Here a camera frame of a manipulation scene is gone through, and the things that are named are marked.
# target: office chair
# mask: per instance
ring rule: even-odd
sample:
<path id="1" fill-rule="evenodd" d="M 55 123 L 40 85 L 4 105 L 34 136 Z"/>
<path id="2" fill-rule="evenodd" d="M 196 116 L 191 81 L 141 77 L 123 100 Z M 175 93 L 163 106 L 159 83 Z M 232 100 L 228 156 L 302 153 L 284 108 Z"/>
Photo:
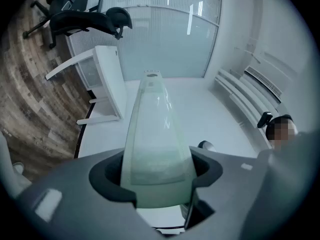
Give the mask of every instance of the office chair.
<path id="1" fill-rule="evenodd" d="M 46 3 L 50 5 L 49 10 L 45 8 L 38 1 L 31 3 L 30 7 L 33 8 L 37 6 L 40 11 L 45 15 L 45 18 L 36 26 L 31 28 L 29 31 L 25 31 L 22 34 L 23 39 L 26 39 L 29 34 L 36 29 L 42 27 L 51 17 L 64 10 L 74 10 L 74 11 L 85 11 L 87 8 L 88 0 L 46 0 Z"/>
<path id="2" fill-rule="evenodd" d="M 119 40 L 123 37 L 124 26 L 132 29 L 131 17 L 125 9 L 113 7 L 103 14 L 100 13 L 101 3 L 99 0 L 99 4 L 89 9 L 89 12 L 65 10 L 52 16 L 50 20 L 52 43 L 49 47 L 53 48 L 56 46 L 57 35 L 65 34 L 66 36 L 70 36 L 75 33 L 74 30 L 76 30 L 76 32 L 88 32 L 89 30 L 87 28 L 94 28 L 113 35 Z"/>

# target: black hair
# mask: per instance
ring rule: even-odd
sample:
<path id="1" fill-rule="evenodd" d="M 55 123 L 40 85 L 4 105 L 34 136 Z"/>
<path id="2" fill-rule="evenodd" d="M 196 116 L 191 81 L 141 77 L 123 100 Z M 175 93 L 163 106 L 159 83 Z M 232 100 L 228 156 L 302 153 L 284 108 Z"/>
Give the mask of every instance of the black hair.
<path id="1" fill-rule="evenodd" d="M 264 126 L 266 126 L 265 136 L 269 141 L 274 139 L 276 126 L 284 122 L 288 123 L 289 120 L 293 122 L 292 117 L 288 114 L 277 116 L 272 120 L 271 118 L 272 118 L 272 115 L 270 112 L 264 112 L 257 124 L 258 128 L 263 128 Z"/>

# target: cable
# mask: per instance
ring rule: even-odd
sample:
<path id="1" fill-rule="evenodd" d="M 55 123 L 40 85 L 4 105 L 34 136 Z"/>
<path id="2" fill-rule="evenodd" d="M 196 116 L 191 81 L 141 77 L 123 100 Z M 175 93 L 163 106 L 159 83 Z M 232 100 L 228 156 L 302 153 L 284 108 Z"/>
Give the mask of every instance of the cable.
<path id="1" fill-rule="evenodd" d="M 153 226 L 152 228 L 155 230 L 175 230 L 175 229 L 183 229 L 185 226 L 167 226 L 167 227 L 157 227 L 157 226 Z"/>

